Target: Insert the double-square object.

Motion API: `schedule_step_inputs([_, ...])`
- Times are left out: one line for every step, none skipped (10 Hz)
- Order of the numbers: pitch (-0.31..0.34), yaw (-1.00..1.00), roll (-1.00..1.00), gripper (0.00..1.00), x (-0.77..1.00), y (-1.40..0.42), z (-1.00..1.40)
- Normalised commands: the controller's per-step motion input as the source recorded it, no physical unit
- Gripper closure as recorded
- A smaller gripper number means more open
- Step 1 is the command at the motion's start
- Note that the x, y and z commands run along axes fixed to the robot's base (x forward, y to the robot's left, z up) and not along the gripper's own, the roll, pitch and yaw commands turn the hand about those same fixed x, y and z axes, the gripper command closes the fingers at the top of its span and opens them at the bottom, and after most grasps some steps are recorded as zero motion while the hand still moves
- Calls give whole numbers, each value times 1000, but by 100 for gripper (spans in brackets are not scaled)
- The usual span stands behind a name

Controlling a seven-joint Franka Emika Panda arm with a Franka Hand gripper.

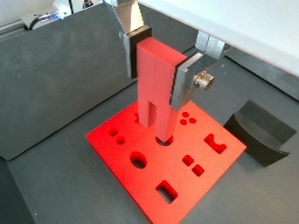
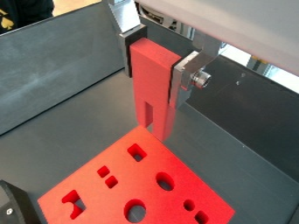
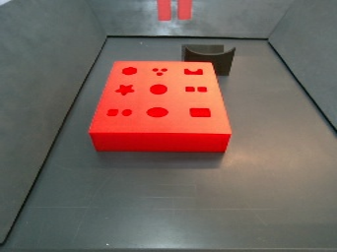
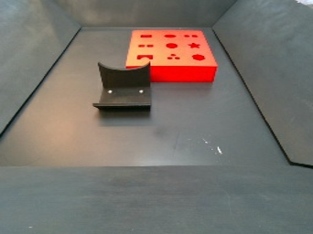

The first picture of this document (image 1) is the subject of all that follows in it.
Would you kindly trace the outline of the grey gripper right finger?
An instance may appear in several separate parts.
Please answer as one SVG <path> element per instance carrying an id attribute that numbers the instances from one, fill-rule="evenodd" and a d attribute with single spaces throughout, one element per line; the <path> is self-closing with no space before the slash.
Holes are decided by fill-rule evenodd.
<path id="1" fill-rule="evenodd" d="M 223 57 L 229 45 L 201 31 L 195 48 L 195 53 L 187 57 L 175 69 L 170 100 L 171 107 L 175 110 L 179 110 L 193 99 L 197 88 L 205 91 L 210 89 L 214 76 L 207 73 L 207 70 Z"/>

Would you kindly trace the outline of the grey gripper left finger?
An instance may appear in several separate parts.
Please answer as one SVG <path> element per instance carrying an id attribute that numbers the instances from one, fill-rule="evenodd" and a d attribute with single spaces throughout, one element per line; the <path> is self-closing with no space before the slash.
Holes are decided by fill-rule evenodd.
<path id="1" fill-rule="evenodd" d="M 139 3 L 130 0 L 115 8 L 117 20 L 121 24 L 123 45 L 126 48 L 126 69 L 130 79 L 137 74 L 137 44 L 153 36 L 153 29 L 145 24 Z"/>

